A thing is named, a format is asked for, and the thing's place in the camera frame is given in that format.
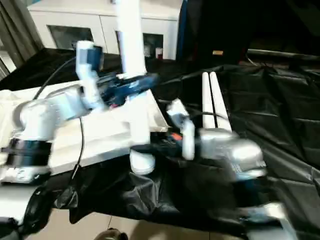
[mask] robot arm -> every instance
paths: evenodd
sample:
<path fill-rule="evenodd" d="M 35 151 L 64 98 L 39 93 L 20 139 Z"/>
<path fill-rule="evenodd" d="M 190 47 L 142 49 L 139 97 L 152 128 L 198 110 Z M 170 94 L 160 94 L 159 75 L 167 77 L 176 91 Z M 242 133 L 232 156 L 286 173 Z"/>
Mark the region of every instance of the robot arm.
<path fill-rule="evenodd" d="M 76 72 L 81 85 L 51 92 L 14 111 L 19 128 L 8 147 L 2 149 L 8 156 L 0 168 L 0 226 L 12 230 L 3 239 L 16 239 L 17 233 L 36 233 L 48 222 L 54 200 L 41 186 L 51 175 L 48 161 L 57 128 L 91 112 L 121 106 L 128 96 L 157 83 L 156 74 L 128 79 L 110 74 L 99 79 L 95 63 L 100 63 L 100 57 L 101 51 L 92 42 L 78 42 Z"/>

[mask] silver metal part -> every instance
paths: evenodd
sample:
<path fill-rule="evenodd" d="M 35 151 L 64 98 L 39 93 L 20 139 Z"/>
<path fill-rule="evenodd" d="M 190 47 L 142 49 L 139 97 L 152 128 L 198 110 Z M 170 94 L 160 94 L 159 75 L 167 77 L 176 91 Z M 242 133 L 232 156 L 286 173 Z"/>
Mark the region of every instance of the silver metal part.
<path fill-rule="evenodd" d="M 201 157 L 222 159 L 231 181 L 255 179 L 266 175 L 261 148 L 222 128 L 200 129 Z"/>
<path fill-rule="evenodd" d="M 224 157 L 226 144 L 238 138 L 237 134 L 223 128 L 202 128 L 199 135 L 201 157 L 215 160 Z"/>
<path fill-rule="evenodd" d="M 254 207 L 241 207 L 239 213 L 252 223 L 268 223 L 274 219 L 286 218 L 285 209 L 279 202 L 270 202 Z"/>
<path fill-rule="evenodd" d="M 31 141 L 51 141 L 55 137 L 59 114 L 46 99 L 34 100 L 21 111 L 23 130 L 19 139 Z"/>
<path fill-rule="evenodd" d="M 298 240 L 295 233 L 292 235 L 290 231 L 281 227 L 265 226 L 249 230 L 246 235 L 249 240 Z"/>
<path fill-rule="evenodd" d="M 0 218 L 12 218 L 18 225 L 24 222 L 31 197 L 39 186 L 0 186 Z"/>
<path fill-rule="evenodd" d="M 0 182 L 28 184 L 50 173 L 48 166 L 10 166 L 0 168 Z"/>
<path fill-rule="evenodd" d="M 46 99 L 58 112 L 58 124 L 87 115 L 80 85 L 72 85 L 51 92 Z"/>

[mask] white tube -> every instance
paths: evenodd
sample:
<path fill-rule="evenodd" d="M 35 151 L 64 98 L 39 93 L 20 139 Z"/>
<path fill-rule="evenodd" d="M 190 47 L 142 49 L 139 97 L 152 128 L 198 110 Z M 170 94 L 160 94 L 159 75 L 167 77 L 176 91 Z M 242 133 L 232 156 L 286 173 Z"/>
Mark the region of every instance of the white tube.
<path fill-rule="evenodd" d="M 125 79 L 146 74 L 143 34 L 141 30 L 140 0 L 116 2 L 122 68 Z M 129 122 L 133 145 L 150 143 L 146 93 L 130 97 Z M 131 169 L 135 174 L 146 175 L 155 168 L 155 158 L 131 150 Z"/>
<path fill-rule="evenodd" d="M 125 78 L 146 74 L 140 0 L 117 0 L 117 22 Z"/>

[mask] black cloth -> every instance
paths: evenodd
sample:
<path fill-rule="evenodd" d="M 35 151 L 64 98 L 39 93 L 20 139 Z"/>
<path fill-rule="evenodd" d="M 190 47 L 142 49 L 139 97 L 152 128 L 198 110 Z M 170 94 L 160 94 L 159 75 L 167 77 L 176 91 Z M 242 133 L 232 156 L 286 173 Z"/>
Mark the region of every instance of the black cloth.
<path fill-rule="evenodd" d="M 1 81 L 0 89 L 40 86 L 73 55 L 45 49 Z M 107 54 L 104 60 L 100 74 L 121 71 L 119 56 Z M 202 71 L 173 61 L 151 60 L 146 66 L 161 76 L 153 89 L 157 99 L 179 97 L 201 110 Z M 76 80 L 74 70 L 70 64 L 55 83 Z M 320 76 L 255 66 L 207 70 L 217 72 L 232 129 L 261 146 L 274 190 L 301 239 L 319 239 Z M 59 194 L 69 175 L 52 177 L 48 188 Z M 224 176 L 223 169 L 205 159 L 186 164 L 157 156 L 155 171 L 148 176 L 133 174 L 128 156 L 101 162 L 79 172 L 78 207 L 70 211 L 70 221 L 100 212 L 240 236 L 244 229 L 234 214 L 233 190 Z"/>

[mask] white shelf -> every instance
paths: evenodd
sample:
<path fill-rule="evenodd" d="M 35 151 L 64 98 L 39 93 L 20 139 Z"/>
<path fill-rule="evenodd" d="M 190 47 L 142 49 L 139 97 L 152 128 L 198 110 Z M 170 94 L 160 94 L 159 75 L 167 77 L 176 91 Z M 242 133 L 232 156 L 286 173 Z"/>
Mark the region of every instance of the white shelf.
<path fill-rule="evenodd" d="M 183 0 L 141 0 L 141 17 L 145 19 L 179 19 Z M 32 12 L 59 12 L 116 16 L 115 5 L 110 0 L 41 0 L 28 7 Z"/>

